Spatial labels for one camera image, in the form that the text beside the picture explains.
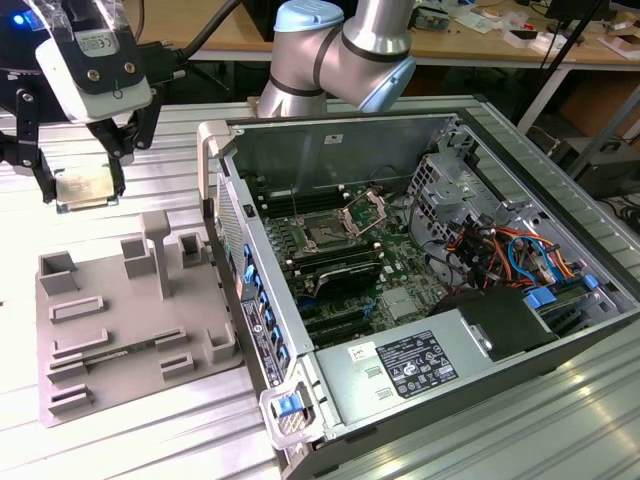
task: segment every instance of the cable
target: cable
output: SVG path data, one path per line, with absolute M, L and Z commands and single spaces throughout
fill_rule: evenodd
M 398 177 L 401 177 L 402 175 L 400 174 L 400 172 L 398 171 L 398 169 L 396 167 L 394 167 L 393 165 L 380 165 L 378 168 L 376 168 L 373 172 L 371 172 L 371 175 L 369 175 L 369 186 L 373 186 L 373 177 L 376 176 L 376 173 L 378 173 L 381 170 L 384 170 L 385 168 L 388 168 L 389 170 L 391 170 L 393 173 L 395 173 Z
M 629 202 L 629 204 L 625 204 L 621 200 L 603 199 L 599 201 L 609 205 L 612 208 L 613 214 L 616 216 L 616 218 L 622 220 L 635 233 L 640 234 L 640 207 L 635 206 L 636 204 L 634 202 L 631 202 L 628 199 L 626 200 L 627 202 Z
M 227 0 L 225 4 L 220 7 L 220 10 L 211 17 L 211 20 L 209 20 L 209 23 L 207 23 L 202 31 L 191 40 L 191 43 L 182 49 L 181 54 L 183 59 L 186 60 L 193 57 L 240 3 L 242 3 L 242 0 Z
M 509 262 L 507 262 L 507 258 L 504 256 L 504 252 L 502 251 L 502 247 L 498 243 L 498 240 L 496 240 L 496 237 L 493 237 L 493 244 L 496 247 L 496 253 L 500 257 L 500 260 L 502 261 L 502 265 L 504 265 L 504 269 L 507 272 L 507 280 L 511 280 L 512 279 L 511 267 L 509 267 Z
M 540 245 L 539 240 L 534 239 L 532 237 L 526 236 L 526 235 L 522 235 L 519 237 L 515 237 L 511 240 L 511 242 L 509 242 L 509 248 L 507 249 L 507 253 L 509 254 L 509 262 L 511 262 L 511 265 L 513 266 L 513 268 L 521 273 L 522 275 L 524 275 L 525 277 L 531 279 L 533 281 L 534 285 L 538 285 L 538 282 L 536 281 L 535 277 L 533 275 L 531 275 L 529 272 L 527 272 L 526 270 L 521 269 L 520 267 L 518 267 L 515 258 L 514 258 L 514 254 L 513 254 L 513 246 L 516 242 L 516 240 L 518 239 L 524 239 L 524 240 L 529 240 L 531 242 L 531 245 L 534 245 L 542 254 L 542 257 L 544 258 L 544 261 L 547 264 L 547 267 L 549 267 L 549 270 L 554 274 L 554 276 L 556 277 L 557 280 L 561 280 L 560 278 L 557 278 L 557 276 L 555 275 L 555 265 L 553 265 L 553 263 L 551 262 L 551 259 L 549 258 L 549 255 L 547 255 L 547 252 L 545 251 L 544 247 L 542 245 Z
M 542 238 L 540 235 L 536 235 L 533 232 L 520 232 L 518 230 L 515 230 L 513 228 L 508 228 L 508 227 L 501 227 L 498 229 L 499 232 L 504 233 L 505 235 L 509 235 L 510 237 L 518 237 L 521 235 L 526 235 L 528 237 L 534 238 L 535 240 L 538 240 L 539 242 L 542 242 L 546 245 L 550 245 L 553 246 L 554 243 L 550 240 L 547 240 L 546 238 Z M 562 272 L 562 274 L 566 277 L 566 278 L 573 278 L 575 277 L 575 275 L 567 268 L 567 266 L 564 263 L 564 260 L 562 259 L 562 254 L 560 253 L 560 250 L 556 250 L 556 257 L 558 258 L 558 265 L 557 268 Z
M 529 8 L 531 8 L 531 10 L 533 10 L 534 12 L 536 12 L 536 13 L 538 13 L 538 14 L 540 14 L 540 15 L 542 15 L 542 16 L 544 17 L 544 16 L 545 16 L 545 14 L 546 14 L 546 12 L 541 12 L 540 10 L 537 10 L 537 9 L 533 8 L 533 6 L 534 6 L 534 5 L 535 5 L 535 4 L 533 4 L 533 3 L 532 3 L 532 4 L 530 4 L 530 5 L 529 5 Z
M 513 258 L 513 245 L 518 238 L 519 237 L 516 237 L 513 240 L 511 240 L 511 242 L 509 242 L 509 247 L 507 248 L 507 254 L 509 255 L 509 262 L 511 262 L 511 265 L 513 265 L 513 268 L 515 269 L 516 272 L 520 273 L 521 275 L 524 275 L 529 280 L 531 280 L 535 286 L 538 286 L 538 281 L 536 280 L 536 277 L 534 277 L 532 274 L 530 274 L 526 270 L 523 270 L 522 268 L 518 267 L 518 264 Z
M 447 262 L 446 260 L 442 260 L 441 258 L 438 258 L 436 256 L 433 256 L 433 255 L 430 255 L 430 254 L 426 254 L 424 256 L 424 260 L 427 263 L 430 260 L 435 260 L 436 262 L 441 263 L 442 265 L 445 265 L 445 266 L 449 267 L 450 270 L 452 270 L 452 271 L 454 271 L 456 273 L 459 273 L 462 278 L 465 278 L 467 276 L 467 274 L 464 273 L 464 270 L 462 270 L 461 268 L 458 268 L 453 263 Z
M 136 27 L 136 33 L 134 38 L 136 39 L 136 43 L 140 41 L 140 37 L 142 36 L 142 32 L 144 31 L 144 22 L 146 20 L 146 9 L 144 6 L 144 0 L 138 0 L 138 26 Z
M 625 202 L 630 203 L 631 205 L 633 205 L 634 207 L 638 207 L 640 208 L 640 203 L 635 203 L 633 201 L 631 201 L 629 199 L 629 195 L 623 195 L 622 198 L 624 199 Z
M 544 60 L 542 60 L 542 63 L 540 64 L 540 70 L 542 70 L 544 68 L 544 65 L 547 63 L 547 59 L 549 58 L 549 55 L 551 54 L 551 50 L 553 50 L 553 46 L 556 43 L 556 38 L 558 37 L 558 33 L 560 33 L 560 22 L 558 22 L 558 26 L 556 27 L 556 31 L 553 32 L 553 39 L 551 40 L 551 45 L 549 45 L 549 50 L 547 50 L 547 54 L 544 56 Z
M 551 65 L 549 65 L 549 68 L 544 70 L 544 76 L 543 78 L 540 79 L 540 88 L 538 88 L 537 91 L 531 92 L 530 95 L 527 95 L 527 98 L 525 98 L 525 100 L 522 102 L 520 107 L 516 110 L 515 115 L 513 115 L 513 118 L 511 119 L 511 122 L 514 125 L 517 125 L 518 123 L 520 123 L 520 120 L 522 120 L 522 117 L 524 117 L 524 115 L 529 110 L 529 107 L 536 100 L 536 98 L 538 97 L 538 94 L 544 88 L 544 85 L 547 84 L 551 76 L 555 73 L 555 71 L 558 69 L 560 64 L 564 61 L 565 57 L 569 53 L 569 50 L 571 50 L 573 45 L 580 38 L 580 35 L 582 35 L 582 32 L 584 32 L 585 28 L 587 28 L 587 25 L 589 25 L 589 21 L 594 17 L 598 9 L 602 7 L 602 5 L 604 5 L 604 2 L 605 0 L 593 1 L 593 3 L 591 4 L 591 7 L 587 11 L 587 14 L 582 18 L 582 20 L 580 20 L 580 23 L 575 28 L 573 33 L 569 36 L 564 46 L 560 49 L 560 52 L 558 52 L 558 55 L 556 55 L 556 58 L 553 60 L 553 62 L 551 62 Z

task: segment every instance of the blue latch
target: blue latch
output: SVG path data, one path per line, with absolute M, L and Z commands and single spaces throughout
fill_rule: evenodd
M 253 279 L 253 283 L 255 283 L 256 288 L 258 289 L 259 292 L 262 291 L 262 279 L 260 278 L 260 275 L 256 274 L 255 278 Z
M 244 283 L 249 284 L 253 282 L 253 277 L 256 274 L 256 267 L 254 265 L 249 265 L 247 267 L 247 271 L 244 272 Z
M 282 333 L 280 333 L 280 328 L 274 327 L 273 332 L 271 333 L 271 343 L 273 343 L 277 347 L 281 342 Z
M 587 286 L 589 290 L 595 290 L 600 286 L 600 282 L 598 282 L 598 279 L 593 275 L 585 275 L 584 284 Z
M 551 293 L 551 290 L 547 287 L 540 287 L 534 290 L 530 290 L 525 297 L 527 303 L 535 309 L 549 305 L 550 303 L 558 300 L 556 296 Z
M 282 345 L 278 352 L 278 356 L 282 362 L 282 368 L 286 369 L 289 366 L 289 352 L 287 351 L 287 347 Z
M 278 418 L 287 417 L 304 410 L 300 395 L 289 395 L 279 399 L 274 405 Z
M 267 328 L 269 330 L 271 330 L 276 324 L 276 317 L 275 317 L 275 315 L 273 314 L 273 311 L 271 311 L 270 308 L 267 308 L 264 311 L 264 319 L 265 319 L 265 322 L 267 324 Z

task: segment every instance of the warning label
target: warning label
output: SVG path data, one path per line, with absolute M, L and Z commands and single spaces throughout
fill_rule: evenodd
M 402 398 L 410 398 L 458 378 L 430 330 L 376 348 Z

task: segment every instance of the metal workbench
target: metal workbench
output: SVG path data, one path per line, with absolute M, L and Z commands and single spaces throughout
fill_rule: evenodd
M 540 152 L 514 141 L 490 105 L 472 97 L 402 100 L 467 108 L 531 171 Z M 345 110 L 338 103 L 332 110 Z M 165 107 L 154 148 L 125 167 L 116 207 L 57 215 L 33 179 L 0 166 L 0 476 L 7 478 L 279 478 L 244 367 L 51 429 L 37 421 L 34 275 L 37 255 L 68 249 L 82 261 L 115 255 L 138 231 L 136 215 L 163 208 L 172 238 L 204 228 L 198 208 L 196 128 L 249 116 L 243 104 Z M 0 129 L 13 119 L 0 114 Z M 101 163 L 83 127 L 41 134 L 52 169 Z M 216 165 L 211 162 L 211 172 Z M 508 190 L 509 179 L 501 187 Z M 633 239 L 585 198 L 563 198 L 560 172 L 539 178 L 636 276 Z M 511 193 L 518 194 L 517 185 Z M 342 478 L 639 478 L 640 324 L 557 371 L 443 420 L 327 476 Z

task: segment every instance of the black cable bundle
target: black cable bundle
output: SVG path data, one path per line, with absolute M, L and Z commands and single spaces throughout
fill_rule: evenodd
M 609 205 L 618 219 L 640 235 L 640 204 L 632 201 L 627 195 L 623 195 L 622 200 L 604 199 L 600 201 Z

